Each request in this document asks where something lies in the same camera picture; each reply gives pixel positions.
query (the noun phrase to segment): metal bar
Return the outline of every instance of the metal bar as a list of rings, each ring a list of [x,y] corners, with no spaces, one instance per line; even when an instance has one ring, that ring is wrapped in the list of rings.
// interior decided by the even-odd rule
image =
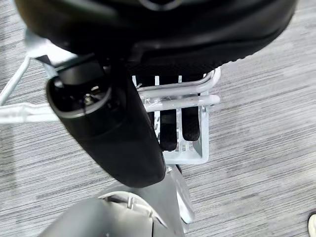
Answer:
[[[157,101],[152,104],[144,104],[144,106],[146,111],[149,113],[154,111],[175,110],[196,106],[208,106],[218,104],[219,102],[220,98],[217,95],[204,95],[181,98],[176,100]]]
[[[139,88],[138,92],[142,99],[145,98],[156,98],[166,96],[179,96],[179,95],[190,95],[198,94],[210,90],[218,82],[221,76],[221,69],[217,68],[214,71],[214,75],[211,76],[208,73],[204,78],[207,78],[205,82],[196,85],[189,85],[188,82],[177,83],[177,87],[174,84],[163,86],[148,86],[147,88]]]
[[[145,104],[144,106],[147,112],[154,112],[195,106],[208,106],[218,104],[219,102],[220,98],[217,95],[204,95],[169,101],[158,101],[152,104]],[[47,103],[40,105],[21,103],[0,106],[0,124],[58,120],[58,117]]]
[[[5,85],[4,89],[0,93],[0,106],[3,105],[7,101],[9,96],[12,94],[16,85],[19,83],[20,79],[22,78],[23,74],[25,73],[29,65],[30,58],[26,56],[19,69],[15,72],[13,77],[9,80],[9,82]]]
[[[157,90],[157,89],[169,89],[169,88],[178,88],[178,87],[184,87],[184,86],[200,85],[210,80],[213,76],[214,76],[214,71],[211,71],[208,74],[206,74],[201,80],[182,82],[180,84],[173,83],[173,84],[166,84],[166,85],[146,86],[146,87],[140,87],[137,90],[138,92],[143,92],[143,91],[150,91],[150,90]]]

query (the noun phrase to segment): metal bolt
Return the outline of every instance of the metal bolt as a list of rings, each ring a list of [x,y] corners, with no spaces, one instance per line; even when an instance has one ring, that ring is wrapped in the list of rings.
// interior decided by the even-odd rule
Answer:
[[[91,105],[91,104],[93,104],[93,100],[92,100],[90,94],[86,94],[86,95],[84,96],[84,104],[85,104],[85,105]]]

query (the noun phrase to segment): white rack bracket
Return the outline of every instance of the white rack bracket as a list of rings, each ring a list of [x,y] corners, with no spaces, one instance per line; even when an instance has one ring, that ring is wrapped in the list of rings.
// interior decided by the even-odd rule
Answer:
[[[27,56],[0,93],[0,124],[24,123],[24,122],[48,122],[58,121],[58,117],[52,111],[48,103],[31,104],[20,103],[3,105],[16,85],[22,78],[30,64]],[[47,76],[51,79],[56,72],[53,67],[44,65]],[[159,138],[160,133],[160,111],[177,111],[177,148],[171,152],[163,152],[166,164],[201,164],[209,158],[209,126],[208,108],[218,104],[220,98],[217,95],[209,95],[208,92],[218,82],[221,76],[221,69],[206,74],[201,80],[193,82],[179,82],[168,85],[156,85],[141,87],[137,86],[140,98],[142,99],[147,112],[155,112],[155,133]],[[197,141],[189,142],[182,136],[181,109],[198,107],[200,123],[200,137]]]

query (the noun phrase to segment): black cylinder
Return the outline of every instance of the black cylinder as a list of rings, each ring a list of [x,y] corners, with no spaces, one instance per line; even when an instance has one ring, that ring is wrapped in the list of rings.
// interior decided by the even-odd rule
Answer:
[[[103,79],[108,83],[106,88],[103,85],[102,99],[91,105],[83,103],[82,108],[60,93],[66,90],[69,95],[78,87],[58,88],[58,78],[47,83],[46,92],[53,111],[82,148],[112,177],[142,188],[164,178],[165,164],[154,128],[130,78],[124,68],[112,68],[110,76]]]

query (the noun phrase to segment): gray carpet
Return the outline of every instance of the gray carpet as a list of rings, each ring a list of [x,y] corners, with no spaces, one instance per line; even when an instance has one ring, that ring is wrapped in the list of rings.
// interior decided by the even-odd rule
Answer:
[[[0,0],[0,89],[22,63],[22,23]],[[301,0],[281,37],[222,67],[210,161],[183,166],[197,213],[187,237],[307,237],[316,208],[316,1]],[[7,104],[45,101],[30,69]],[[0,125],[0,236],[35,237],[112,183],[59,122]]]

